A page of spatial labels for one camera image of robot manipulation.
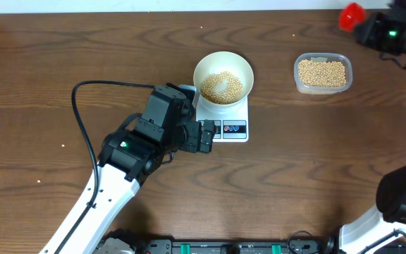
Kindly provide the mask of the red plastic measuring scoop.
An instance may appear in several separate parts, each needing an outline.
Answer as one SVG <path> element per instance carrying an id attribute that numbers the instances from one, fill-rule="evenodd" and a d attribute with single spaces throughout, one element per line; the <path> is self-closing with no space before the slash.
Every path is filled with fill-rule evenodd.
<path id="1" fill-rule="evenodd" d="M 362 23 L 366 18 L 366 11 L 359 4 L 352 2 L 348 4 L 339 15 L 338 27 L 340 30 L 352 32 L 354 27 Z"/>

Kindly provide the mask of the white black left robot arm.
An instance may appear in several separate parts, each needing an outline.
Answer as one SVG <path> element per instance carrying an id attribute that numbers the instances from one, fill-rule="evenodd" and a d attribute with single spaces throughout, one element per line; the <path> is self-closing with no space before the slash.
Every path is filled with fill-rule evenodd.
<path id="1" fill-rule="evenodd" d="M 84 134 L 92 175 L 78 201 L 42 249 L 43 253 L 93 253 L 117 214 L 165 156 L 179 150 L 209 153 L 211 120 L 195 121 L 199 91 L 191 85 L 152 86 L 143 113 L 129 115 L 95 154 Z"/>

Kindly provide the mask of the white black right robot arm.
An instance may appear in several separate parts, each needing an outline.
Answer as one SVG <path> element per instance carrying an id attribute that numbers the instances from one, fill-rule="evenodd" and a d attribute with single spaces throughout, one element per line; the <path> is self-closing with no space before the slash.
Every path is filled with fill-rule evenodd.
<path id="1" fill-rule="evenodd" d="M 357 43 L 379 52 L 406 70 L 406 0 L 392 1 L 387 13 L 370 15 L 352 2 L 340 13 L 338 27 L 351 32 Z M 329 253 L 375 253 L 400 237 L 406 238 L 406 165 L 380 181 L 374 206 L 354 222 L 341 226 L 329 240 Z"/>

